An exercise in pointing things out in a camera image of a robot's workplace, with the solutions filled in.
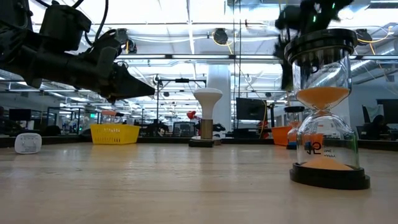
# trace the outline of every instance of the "table surface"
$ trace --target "table surface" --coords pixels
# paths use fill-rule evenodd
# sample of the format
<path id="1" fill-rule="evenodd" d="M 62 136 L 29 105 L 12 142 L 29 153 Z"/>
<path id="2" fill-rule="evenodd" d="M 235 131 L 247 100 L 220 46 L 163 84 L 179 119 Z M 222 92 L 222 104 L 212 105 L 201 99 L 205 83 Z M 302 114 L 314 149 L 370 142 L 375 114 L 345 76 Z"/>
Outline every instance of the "table surface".
<path id="1" fill-rule="evenodd" d="M 0 150 L 0 223 L 397 223 L 398 153 L 360 150 L 372 188 L 290 181 L 295 151 L 184 144 Z"/>

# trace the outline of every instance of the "orange sand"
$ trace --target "orange sand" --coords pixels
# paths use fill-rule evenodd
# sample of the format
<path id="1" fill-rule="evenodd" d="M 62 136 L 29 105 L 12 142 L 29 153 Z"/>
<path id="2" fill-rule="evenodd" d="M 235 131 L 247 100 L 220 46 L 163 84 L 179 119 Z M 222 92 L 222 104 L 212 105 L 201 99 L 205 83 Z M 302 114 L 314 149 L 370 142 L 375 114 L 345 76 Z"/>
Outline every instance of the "orange sand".
<path id="1" fill-rule="evenodd" d="M 349 89 L 342 87 L 315 87 L 300 90 L 296 98 L 309 108 L 330 109 L 349 95 Z"/>
<path id="2" fill-rule="evenodd" d="M 316 159 L 312 159 L 304 164 L 304 167 L 316 168 L 316 169 L 331 169 L 331 170 L 353 170 L 351 167 L 336 162 L 334 159 L 330 159 L 327 157 L 318 157 Z"/>

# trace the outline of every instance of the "ceiling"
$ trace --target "ceiling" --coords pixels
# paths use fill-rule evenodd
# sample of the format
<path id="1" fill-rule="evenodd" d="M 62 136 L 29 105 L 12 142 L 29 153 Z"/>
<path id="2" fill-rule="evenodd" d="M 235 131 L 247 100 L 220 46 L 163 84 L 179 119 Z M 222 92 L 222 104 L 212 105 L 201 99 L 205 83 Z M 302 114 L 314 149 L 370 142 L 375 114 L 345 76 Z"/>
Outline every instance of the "ceiling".
<path id="1" fill-rule="evenodd" d="M 228 4 L 232 0 L 112 0 L 109 1 L 109 12 L 103 32 L 115 28 L 127 28 L 128 34 L 137 45 L 138 54 L 207 54 L 207 55 L 272 55 L 274 44 L 279 31 L 274 27 L 274 21 L 279 16 L 278 1 L 275 0 L 243 0 L 243 5 L 234 9 Z M 34 30 L 38 32 L 42 23 L 45 8 L 35 0 L 29 0 L 30 9 L 34 13 L 32 22 Z M 59 0 L 60 4 L 74 4 L 75 0 Z M 355 0 L 354 4 L 340 12 L 341 22 L 332 22 L 330 28 L 344 27 L 347 29 L 367 29 L 371 34 L 375 54 L 396 55 L 395 51 L 385 54 L 385 49 L 393 47 L 398 34 L 395 5 L 380 5 L 377 1 Z M 104 1 L 85 0 L 78 8 L 93 25 L 89 33 L 89 39 L 94 39 L 95 32 L 103 17 Z M 217 45 L 212 39 L 212 33 L 216 28 L 225 28 L 229 36 L 231 47 Z M 88 48 L 84 38 L 81 41 L 82 52 Z M 358 46 L 358 55 L 373 55 L 369 45 Z M 238 75 L 234 74 L 233 60 L 166 60 L 166 59 L 119 59 L 129 65 L 131 75 L 153 85 L 153 78 L 158 75 L 164 79 L 189 78 L 206 80 L 209 66 L 223 64 L 229 67 L 232 75 L 231 89 L 240 84 L 244 97 L 266 98 L 265 91 L 275 93 L 267 100 L 283 99 L 280 90 L 281 68 L 277 60 L 242 60 L 241 70 L 246 75 L 239 82 Z M 366 61 L 353 61 L 353 65 Z M 388 72 L 395 69 L 395 62 L 389 61 L 386 65 Z M 369 72 L 378 75 L 384 72 L 384 67 L 372 68 Z M 13 74 L 2 72 L 0 77 L 5 79 L 17 79 Z M 354 83 L 360 83 L 369 78 L 368 72 L 361 72 L 353 78 Z M 23 83 L 12 84 L 14 89 L 25 89 Z M 71 86 L 54 82 L 43 84 L 42 88 L 48 90 L 74 90 Z M 192 91 L 199 88 L 192 83 L 170 82 L 163 91 L 168 91 L 170 96 L 160 97 L 162 108 L 160 114 L 185 114 L 187 110 L 196 110 L 200 107 L 194 100 Z M 67 103 L 97 103 L 98 108 L 110 108 L 105 100 L 96 93 L 81 92 L 51 92 L 54 97 Z M 139 116 L 143 108 L 145 115 L 153 117 L 156 108 L 154 97 L 120 101 L 113 107 L 123 111 L 133 111 Z"/>

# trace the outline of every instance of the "black monitor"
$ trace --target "black monitor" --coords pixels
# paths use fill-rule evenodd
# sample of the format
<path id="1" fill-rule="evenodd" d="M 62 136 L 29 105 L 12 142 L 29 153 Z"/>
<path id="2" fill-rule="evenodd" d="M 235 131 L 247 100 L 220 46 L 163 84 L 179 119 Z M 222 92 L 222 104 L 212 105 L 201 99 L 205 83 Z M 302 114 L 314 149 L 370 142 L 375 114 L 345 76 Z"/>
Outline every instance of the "black monitor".
<path id="1" fill-rule="evenodd" d="M 8 118 L 11 121 L 30 121 L 32 119 L 32 110 L 29 109 L 10 109 Z"/>
<path id="2" fill-rule="evenodd" d="M 266 106 L 262 100 L 236 98 L 236 118 L 238 120 L 262 121 L 265 112 Z"/>

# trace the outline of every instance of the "white column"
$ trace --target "white column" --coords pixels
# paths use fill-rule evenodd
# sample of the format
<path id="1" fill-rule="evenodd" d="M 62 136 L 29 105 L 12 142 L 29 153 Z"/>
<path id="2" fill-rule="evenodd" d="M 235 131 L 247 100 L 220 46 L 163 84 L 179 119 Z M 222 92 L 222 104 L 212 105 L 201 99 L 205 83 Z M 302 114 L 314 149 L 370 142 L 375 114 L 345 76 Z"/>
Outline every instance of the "white column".
<path id="1" fill-rule="evenodd" d="M 222 124 L 231 130 L 231 72 L 228 65 L 209 65 L 207 87 L 223 93 L 213 110 L 213 124 Z"/>

